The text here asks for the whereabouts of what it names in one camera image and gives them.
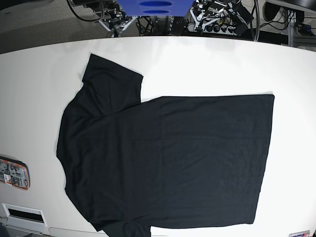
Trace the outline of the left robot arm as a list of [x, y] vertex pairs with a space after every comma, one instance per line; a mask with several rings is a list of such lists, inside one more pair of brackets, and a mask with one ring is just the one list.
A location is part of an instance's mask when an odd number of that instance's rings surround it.
[[190, 9], [189, 32], [242, 35], [254, 17], [240, 0], [195, 0]]

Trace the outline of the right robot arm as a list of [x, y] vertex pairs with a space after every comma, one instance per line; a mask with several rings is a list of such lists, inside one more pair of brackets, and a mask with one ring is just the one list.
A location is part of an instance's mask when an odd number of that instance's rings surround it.
[[[68, 7], [73, 15], [88, 23], [99, 23], [112, 38], [122, 36], [128, 27], [134, 23], [138, 16], [127, 16], [116, 0], [67, 0]], [[75, 7], [89, 8], [97, 16], [96, 19], [86, 19], [79, 16]]]

